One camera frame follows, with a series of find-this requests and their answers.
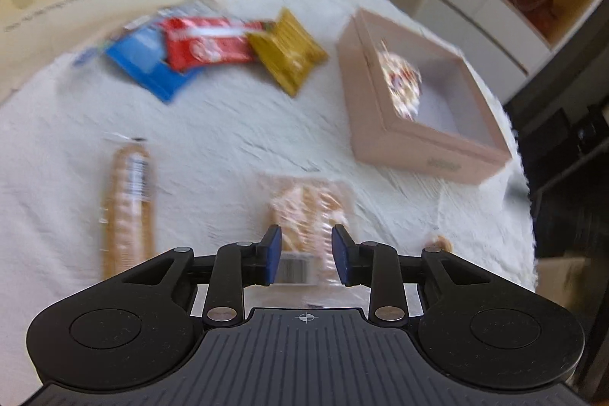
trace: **table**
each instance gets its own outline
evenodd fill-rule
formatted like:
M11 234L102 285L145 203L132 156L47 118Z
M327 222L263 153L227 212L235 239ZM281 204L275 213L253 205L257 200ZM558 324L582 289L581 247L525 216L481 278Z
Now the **table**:
M362 6L435 38L431 32L387 0L218 1L245 18L274 18L288 6L330 60L295 99L262 67L242 65L207 70L166 106L104 61L77 71L70 66L74 55L65 54L0 108L3 406L19 404L38 387L24 346L30 321L99 281L100 201L118 147L112 133L148 139L159 252L191 246L203 255L228 242L257 240L267 227L261 177L316 175L351 185L357 240L418 255L441 233L459 256L534 288L528 204L506 194L514 184L526 188L520 158L509 120L478 77L515 157L494 178L470 187L353 159L334 48L349 16ZM248 307L282 305L290 296L249 289ZM411 312L420 311L414 288L407 287L407 296ZM308 302L366 305L365 297L365 289L337 288ZM201 305L199 298L196 309Z

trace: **red snack package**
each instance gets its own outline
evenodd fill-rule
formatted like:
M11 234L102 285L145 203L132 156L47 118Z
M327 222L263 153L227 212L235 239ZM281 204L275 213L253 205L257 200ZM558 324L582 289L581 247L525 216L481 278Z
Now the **red snack package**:
M229 18L165 19L161 26L165 30L167 61L171 69L179 72L209 64L256 61L246 33L266 31L268 25Z

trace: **white tablecloth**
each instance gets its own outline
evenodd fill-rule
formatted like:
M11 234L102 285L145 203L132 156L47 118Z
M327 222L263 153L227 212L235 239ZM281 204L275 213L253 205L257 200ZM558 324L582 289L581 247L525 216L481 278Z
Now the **white tablecloth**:
M353 159L334 45L358 6L417 30L387 0L224 0L245 18L274 18L288 6L330 54L297 98L262 67L208 70L160 103L118 71L69 70L70 55L35 75L0 108L0 404L39 386L27 358L30 321L51 303L99 281L99 207L116 144L106 133L148 138L156 160L159 251L197 255L256 240L266 228L260 173L326 176L356 196L360 240L417 255L433 232L457 255L527 288L535 284L534 238L526 204L505 196L525 184L520 160L480 187L452 184ZM479 79L516 153L499 102ZM416 298L409 289L409 300ZM248 293L248 306L264 302Z

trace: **packaged bread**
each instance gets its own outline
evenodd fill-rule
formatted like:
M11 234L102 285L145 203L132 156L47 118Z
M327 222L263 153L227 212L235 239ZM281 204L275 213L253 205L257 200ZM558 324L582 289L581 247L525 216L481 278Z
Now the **packaged bread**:
M139 142L116 152L105 200L104 278L155 256L150 154Z
M348 227L352 212L346 185L325 179L279 178L270 201L271 222L282 232L279 283L339 283L332 228Z

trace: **barcode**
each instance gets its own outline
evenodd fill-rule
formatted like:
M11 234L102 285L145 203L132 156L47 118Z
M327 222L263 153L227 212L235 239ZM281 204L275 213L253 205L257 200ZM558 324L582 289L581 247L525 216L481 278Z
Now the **barcode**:
M315 285L315 258L308 253L282 253L275 284Z
M133 154L127 162L128 181L125 191L133 199L148 200L148 160L139 154Z

